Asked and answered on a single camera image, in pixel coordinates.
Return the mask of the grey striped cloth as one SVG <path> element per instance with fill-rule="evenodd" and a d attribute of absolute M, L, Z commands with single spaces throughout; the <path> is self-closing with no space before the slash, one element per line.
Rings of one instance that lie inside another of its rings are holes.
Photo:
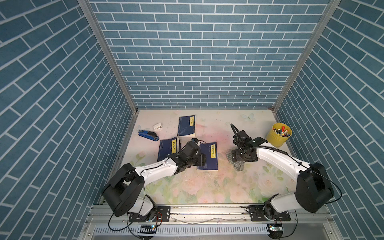
<path fill-rule="evenodd" d="M 234 169 L 237 172 L 244 170 L 245 163 L 244 163 L 244 161 L 240 160 L 241 158 L 238 156 L 238 154 L 236 153 L 235 150 L 227 152 L 226 157 L 227 157 L 228 162 L 234 167 Z"/>

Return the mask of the blue book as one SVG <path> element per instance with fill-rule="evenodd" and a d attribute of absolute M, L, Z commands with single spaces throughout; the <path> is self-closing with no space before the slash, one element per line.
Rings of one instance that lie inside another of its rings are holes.
<path fill-rule="evenodd" d="M 217 143 L 202 143 L 200 144 L 201 152 L 206 156 L 206 163 L 202 167 L 197 167 L 200 171 L 217 171 L 218 166 L 218 154 L 217 154 Z"/>
<path fill-rule="evenodd" d="M 179 117 L 178 137 L 195 137 L 196 136 L 196 115 Z"/>
<path fill-rule="evenodd" d="M 158 158 L 157 161 L 160 162 L 168 157 L 168 155 L 175 154 L 179 151 L 180 141 L 178 137 L 172 139 L 160 140 Z"/>

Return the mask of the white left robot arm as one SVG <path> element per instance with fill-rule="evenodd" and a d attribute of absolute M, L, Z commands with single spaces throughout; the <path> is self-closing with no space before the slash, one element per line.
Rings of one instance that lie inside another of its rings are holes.
<path fill-rule="evenodd" d="M 178 153 L 170 154 L 162 161 L 142 167 L 122 165 L 103 188 L 102 195 L 116 217 L 132 214 L 143 221 L 150 221 L 158 207 L 147 196 L 145 187 L 192 166 L 202 167 L 206 160 L 200 141 L 193 138 Z"/>

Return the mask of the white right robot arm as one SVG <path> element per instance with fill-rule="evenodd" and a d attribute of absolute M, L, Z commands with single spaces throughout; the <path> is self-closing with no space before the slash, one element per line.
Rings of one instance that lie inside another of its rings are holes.
<path fill-rule="evenodd" d="M 234 133 L 235 149 L 227 153 L 227 159 L 238 172 L 244 170 L 245 163 L 263 160 L 281 170 L 296 182 L 294 191 L 287 194 L 275 194 L 261 209 L 248 209 L 252 217 L 259 221 L 275 221 L 290 210 L 303 209 L 316 213 L 323 205 L 330 204 L 335 192 L 335 184 L 329 179 L 326 169 L 320 163 L 310 164 L 292 157 L 289 153 L 275 148 L 267 140 L 252 139 L 245 131 L 239 131 L 231 124 Z"/>

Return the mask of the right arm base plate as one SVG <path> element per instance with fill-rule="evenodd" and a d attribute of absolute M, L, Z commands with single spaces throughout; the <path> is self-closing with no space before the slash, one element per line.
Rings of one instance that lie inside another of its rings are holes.
<path fill-rule="evenodd" d="M 291 216 L 288 211 L 278 213 L 269 206 L 262 204 L 249 205 L 245 207 L 246 212 L 250 215 L 252 222 L 289 222 Z"/>

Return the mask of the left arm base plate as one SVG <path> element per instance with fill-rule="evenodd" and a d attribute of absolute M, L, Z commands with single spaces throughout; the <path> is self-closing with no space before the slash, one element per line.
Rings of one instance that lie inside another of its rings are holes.
<path fill-rule="evenodd" d="M 145 216 L 142 216 L 136 213 L 130 214 L 129 222 L 130 223 L 144 223 L 144 222 L 156 223 L 157 222 L 158 224 L 160 222 L 169 222 L 170 212 L 171 212 L 170 206 L 162 206 L 162 205 L 155 206 Z"/>

